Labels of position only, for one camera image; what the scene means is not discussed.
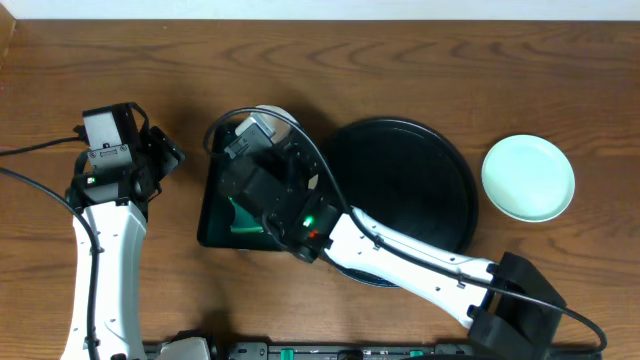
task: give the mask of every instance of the led light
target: led light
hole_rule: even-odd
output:
[[[302,223],[302,226],[309,227],[311,226],[311,224],[313,224],[313,216],[307,216],[306,218],[304,218],[304,222]]]

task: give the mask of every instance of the white plate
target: white plate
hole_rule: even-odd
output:
[[[541,222],[569,206],[576,183],[560,149],[537,136],[516,135],[491,148],[482,164],[482,185],[505,214]]]

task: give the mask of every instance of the white wall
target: white wall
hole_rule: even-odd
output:
[[[640,20],[640,0],[0,0],[17,19]]]

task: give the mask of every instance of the wooden table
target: wooden table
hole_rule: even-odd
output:
[[[201,248],[207,125],[276,104],[316,139],[375,115],[437,129],[476,176],[469,251],[534,262],[609,335],[607,359],[640,357],[640,25],[540,22],[23,21],[0,71],[0,144],[70,136],[81,112],[137,101],[187,153],[150,209],[140,269],[145,340],[203,326],[222,339],[432,343],[465,329],[403,290],[358,284],[289,254]],[[500,138],[558,145],[576,174],[569,209],[542,224],[494,208],[478,178]],[[0,159],[63,193],[80,144]],[[71,320],[71,216],[1,177],[0,357],[58,358]],[[562,322],[558,343],[594,343]]]

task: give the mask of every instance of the cable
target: cable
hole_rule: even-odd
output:
[[[33,150],[43,149],[52,145],[58,145],[58,144],[73,142],[73,141],[83,141],[83,139],[80,136],[62,138],[62,139],[53,140],[53,141],[49,141],[49,142],[38,144],[38,145],[27,146],[20,149],[0,151],[0,156],[22,154],[22,153],[26,153]]]
[[[362,234],[364,234],[366,237],[368,237],[369,239],[371,239],[371,241],[374,242],[374,244],[376,244],[377,246],[379,246],[380,248],[390,252],[393,255],[396,255],[398,257],[400,257],[403,260],[406,260],[414,265],[417,266],[421,266],[423,268],[426,268],[428,270],[434,271],[440,275],[446,276],[448,278],[451,279],[455,279],[461,283],[466,283],[469,285],[474,285],[474,286],[478,286],[481,288],[484,288],[488,291],[492,291],[495,293],[499,293],[502,294],[503,296],[510,296],[510,297],[514,297],[523,301],[527,301],[539,306],[543,306],[546,308],[549,308],[553,311],[557,311],[560,312],[563,315],[569,316],[572,319],[575,319],[579,322],[581,322],[582,324],[586,325],[589,329],[591,329],[597,336],[598,339],[600,340],[600,345],[598,345],[597,347],[593,348],[593,349],[587,349],[587,350],[559,350],[554,352],[552,355],[553,356],[562,356],[562,355],[571,355],[571,356],[575,356],[575,355],[597,355],[599,353],[601,353],[602,351],[604,351],[604,349],[606,349],[607,347],[607,335],[604,333],[604,331],[598,326],[596,325],[593,321],[587,319],[586,317],[584,317],[583,315],[568,309],[566,307],[560,307],[551,303],[548,303],[546,301],[540,300],[540,299],[536,299],[530,296],[527,296],[525,294],[522,293],[518,293],[515,291],[511,291],[511,290],[507,290],[507,289],[502,289],[496,286],[493,286],[491,284],[487,284],[485,282],[482,281],[478,281],[475,280],[473,278],[470,278],[464,274],[458,274],[455,273],[453,271],[449,271],[443,268],[440,268],[436,265],[433,264],[429,264],[427,262],[424,262],[420,259],[414,258],[413,256],[410,256],[396,248],[394,248],[393,246],[387,244],[384,242],[383,239],[381,239],[379,236],[377,236],[376,234],[372,233],[364,224],[362,224],[362,222],[360,221],[360,219],[358,219],[358,217],[353,213],[353,209],[351,207],[351,205],[349,205],[349,202],[347,201],[347,199],[345,198],[344,194],[342,193],[342,190],[340,189],[340,186],[338,185],[338,181],[336,180],[335,176],[333,175],[333,173],[331,172],[331,168],[329,167],[329,164],[327,163],[327,161],[325,160],[324,156],[322,155],[322,152],[320,151],[320,149],[318,149],[318,147],[316,146],[316,144],[313,142],[313,140],[309,137],[309,135],[304,131],[304,129],[295,121],[292,121],[291,119],[287,118],[286,116],[283,116],[275,111],[271,111],[268,109],[263,109],[263,108],[257,108],[257,107],[246,107],[246,108],[240,108],[240,109],[235,109],[235,110],[231,110],[229,112],[227,112],[226,114],[222,115],[221,117],[219,117],[216,121],[213,122],[213,124],[211,124],[211,126],[209,126],[209,128],[207,129],[207,132],[205,133],[205,138],[202,142],[202,146],[204,147],[204,150],[207,154],[209,154],[209,156],[217,158],[221,155],[224,155],[224,153],[214,153],[213,151],[209,150],[209,138],[211,137],[211,135],[213,135],[216,131],[216,129],[218,127],[220,127],[221,125],[223,125],[224,123],[228,122],[231,118],[233,118],[236,115],[240,115],[240,114],[247,114],[247,113],[262,113],[265,115],[270,115],[273,116],[283,122],[285,122],[286,124],[288,124],[289,126],[291,126],[291,128],[293,128],[299,135],[301,135],[305,141],[307,142],[307,144],[311,147],[311,150],[313,150],[313,152],[315,153],[316,157],[318,158],[318,162],[322,165],[322,168],[324,169],[327,178],[329,179],[329,182],[331,182],[331,185],[333,186],[333,189],[336,193],[336,196],[338,197],[338,201],[340,202],[340,205],[343,207],[344,212],[351,218],[351,220],[353,221],[353,223],[355,224],[355,226],[358,228],[358,230],[360,230],[362,232]]]
[[[44,192],[49,195],[55,201],[64,206],[82,225],[84,230],[87,232],[89,236],[89,242],[91,243],[91,273],[89,275],[89,300],[87,301],[87,337],[85,338],[85,342],[89,349],[89,359],[95,360],[98,358],[96,346],[97,339],[95,335],[95,310],[96,310],[96,289],[98,286],[98,254],[100,253],[100,245],[98,244],[98,239],[96,238],[93,230],[91,230],[91,226],[87,223],[87,221],[80,215],[75,209],[69,204],[62,196],[56,194],[53,190],[47,188],[44,185],[41,185],[26,176],[15,173],[11,170],[7,170],[3,167],[0,167],[0,174],[7,175],[16,180],[22,181],[27,185],[31,185],[34,188]]]

